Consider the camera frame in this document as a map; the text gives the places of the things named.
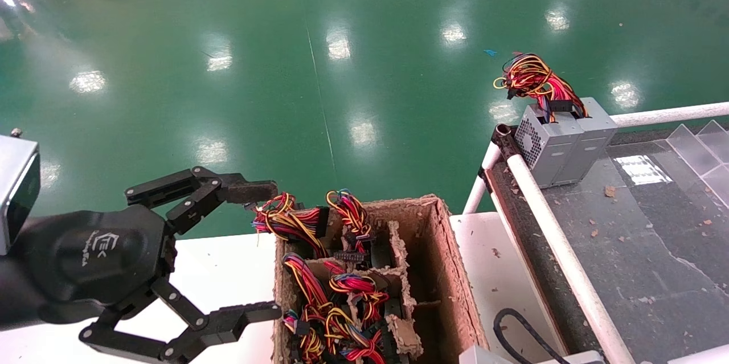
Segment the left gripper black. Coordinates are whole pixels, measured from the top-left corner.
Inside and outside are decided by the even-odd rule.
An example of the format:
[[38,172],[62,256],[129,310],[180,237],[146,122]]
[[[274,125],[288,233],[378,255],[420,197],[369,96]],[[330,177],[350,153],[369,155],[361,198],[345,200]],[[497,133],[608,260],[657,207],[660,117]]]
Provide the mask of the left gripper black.
[[[281,307],[253,302],[203,314],[167,279],[177,255],[174,235],[184,235],[224,203],[247,206],[278,193],[274,181],[197,166],[128,188],[130,207],[121,211],[30,218],[11,245],[11,323],[99,317],[80,332],[81,343],[146,363],[190,363],[209,347],[235,343],[248,325],[280,319]],[[150,210],[173,202],[166,220]],[[160,341],[116,330],[156,300],[187,325],[177,337]]]

